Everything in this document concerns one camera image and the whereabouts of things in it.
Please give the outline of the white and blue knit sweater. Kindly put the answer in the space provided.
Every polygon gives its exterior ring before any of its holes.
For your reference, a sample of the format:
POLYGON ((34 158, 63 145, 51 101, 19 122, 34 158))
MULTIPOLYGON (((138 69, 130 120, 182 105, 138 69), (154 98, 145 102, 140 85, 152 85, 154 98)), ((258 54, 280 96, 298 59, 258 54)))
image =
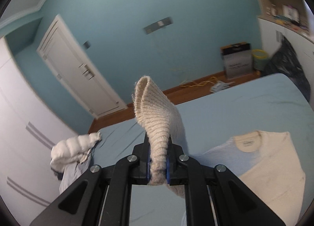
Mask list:
MULTIPOLYGON (((136 83, 133 101, 136 120, 145 129, 151 148, 149 184, 164 184, 169 143, 188 152, 181 115, 149 76, 136 83)), ((289 132, 254 130, 195 158, 209 167, 225 165, 286 225, 297 224, 306 175, 289 132)))

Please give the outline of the grey crumpled cloth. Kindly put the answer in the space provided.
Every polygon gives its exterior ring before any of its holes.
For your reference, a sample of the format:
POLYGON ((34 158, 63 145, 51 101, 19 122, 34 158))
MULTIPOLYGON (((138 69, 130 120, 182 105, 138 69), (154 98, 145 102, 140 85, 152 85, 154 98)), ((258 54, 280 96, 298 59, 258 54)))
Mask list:
POLYGON ((54 146, 51 151, 51 170, 56 176, 61 176, 59 193, 62 194, 69 188, 86 170, 91 162, 93 148, 83 153, 70 155, 66 149, 54 146))

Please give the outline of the white puffer jacket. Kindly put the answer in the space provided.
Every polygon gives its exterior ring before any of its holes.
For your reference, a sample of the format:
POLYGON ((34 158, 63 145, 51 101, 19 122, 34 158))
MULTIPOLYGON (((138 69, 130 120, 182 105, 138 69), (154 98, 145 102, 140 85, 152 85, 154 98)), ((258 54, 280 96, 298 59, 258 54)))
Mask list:
POLYGON ((93 132, 59 141, 51 150, 51 169, 63 173, 68 164, 84 163, 93 147, 101 140, 102 134, 93 132))

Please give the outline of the white wardrobe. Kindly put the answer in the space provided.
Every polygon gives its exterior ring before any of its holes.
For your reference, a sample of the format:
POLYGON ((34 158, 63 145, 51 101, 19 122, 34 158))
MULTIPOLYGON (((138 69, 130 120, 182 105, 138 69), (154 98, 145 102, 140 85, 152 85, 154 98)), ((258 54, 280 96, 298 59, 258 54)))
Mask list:
POLYGON ((1 37, 1 198, 19 225, 59 196, 51 149, 75 135, 37 96, 1 37))

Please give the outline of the white floor power strip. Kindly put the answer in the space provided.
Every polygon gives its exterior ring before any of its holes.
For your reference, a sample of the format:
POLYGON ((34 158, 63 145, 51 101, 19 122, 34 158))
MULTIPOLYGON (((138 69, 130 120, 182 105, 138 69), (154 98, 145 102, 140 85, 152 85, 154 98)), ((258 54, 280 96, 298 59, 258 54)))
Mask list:
POLYGON ((234 82, 230 82, 230 83, 224 83, 223 81, 217 81, 211 88, 210 88, 210 92, 212 93, 216 93, 219 92, 221 90, 225 90, 227 88, 230 88, 232 86, 232 84, 234 84, 234 82))

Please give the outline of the light blue bed sheet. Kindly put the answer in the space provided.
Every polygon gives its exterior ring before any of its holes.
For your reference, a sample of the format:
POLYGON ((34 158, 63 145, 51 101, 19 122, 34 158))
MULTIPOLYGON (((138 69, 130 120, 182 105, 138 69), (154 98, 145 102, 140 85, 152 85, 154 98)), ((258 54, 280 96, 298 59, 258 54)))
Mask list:
MULTIPOLYGON (((301 218, 313 200, 313 110, 288 77, 270 75, 176 107, 185 127, 187 154, 193 158, 254 130, 289 132, 306 175, 301 218)), ((115 164, 145 136, 136 119, 99 132, 102 140, 92 151, 90 166, 115 164)), ((130 225, 186 225, 184 203, 166 186, 134 186, 130 225)))

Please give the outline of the black and white cardboard box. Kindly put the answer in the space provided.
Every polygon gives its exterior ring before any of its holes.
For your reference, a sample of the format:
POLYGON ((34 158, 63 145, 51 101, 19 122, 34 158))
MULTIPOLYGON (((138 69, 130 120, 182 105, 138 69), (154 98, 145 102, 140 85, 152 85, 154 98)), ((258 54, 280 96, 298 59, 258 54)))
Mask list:
POLYGON ((250 43, 242 42, 220 48, 227 79, 234 79, 253 72, 250 43))

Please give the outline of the yellow waste bin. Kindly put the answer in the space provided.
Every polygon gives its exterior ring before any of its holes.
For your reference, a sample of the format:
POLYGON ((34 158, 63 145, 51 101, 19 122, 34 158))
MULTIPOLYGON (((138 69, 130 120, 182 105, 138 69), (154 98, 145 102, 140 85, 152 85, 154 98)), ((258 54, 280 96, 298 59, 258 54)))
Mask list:
POLYGON ((263 71, 269 60, 269 56, 264 50, 254 49, 252 50, 252 59, 254 69, 263 71))

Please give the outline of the white room door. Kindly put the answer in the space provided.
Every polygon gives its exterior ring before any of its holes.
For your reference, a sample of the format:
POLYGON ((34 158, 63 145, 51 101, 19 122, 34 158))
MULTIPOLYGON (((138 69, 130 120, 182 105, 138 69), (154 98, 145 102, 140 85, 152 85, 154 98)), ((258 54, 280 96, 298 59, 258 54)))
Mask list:
POLYGON ((62 86, 94 118, 127 108, 90 61, 60 15, 52 21, 37 53, 62 86))

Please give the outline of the black plastic bag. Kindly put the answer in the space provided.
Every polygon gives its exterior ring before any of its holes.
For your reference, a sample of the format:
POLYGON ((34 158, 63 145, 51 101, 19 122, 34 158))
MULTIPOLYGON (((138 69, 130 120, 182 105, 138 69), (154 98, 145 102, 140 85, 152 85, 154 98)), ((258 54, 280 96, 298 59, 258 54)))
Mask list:
POLYGON ((311 86, 304 70, 297 58, 293 46, 285 36, 282 36, 281 45, 261 72, 261 76, 284 74, 299 89, 307 102, 311 98, 311 86))

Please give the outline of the white cabinet unit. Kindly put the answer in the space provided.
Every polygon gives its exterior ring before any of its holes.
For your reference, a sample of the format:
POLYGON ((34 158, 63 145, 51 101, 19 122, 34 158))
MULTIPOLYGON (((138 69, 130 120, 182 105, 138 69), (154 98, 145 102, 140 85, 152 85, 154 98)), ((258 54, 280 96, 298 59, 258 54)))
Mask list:
POLYGON ((313 74, 313 14, 305 0, 258 0, 262 48, 272 56, 286 37, 306 75, 313 74))

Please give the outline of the wall power strip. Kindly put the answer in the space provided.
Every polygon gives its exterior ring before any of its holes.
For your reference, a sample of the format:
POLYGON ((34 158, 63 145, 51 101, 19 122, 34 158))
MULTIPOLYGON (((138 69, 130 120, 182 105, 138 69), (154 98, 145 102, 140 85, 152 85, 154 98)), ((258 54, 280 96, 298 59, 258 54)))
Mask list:
POLYGON ((144 27, 143 30, 146 34, 150 34, 171 24, 173 24, 173 20, 170 17, 167 17, 144 27))

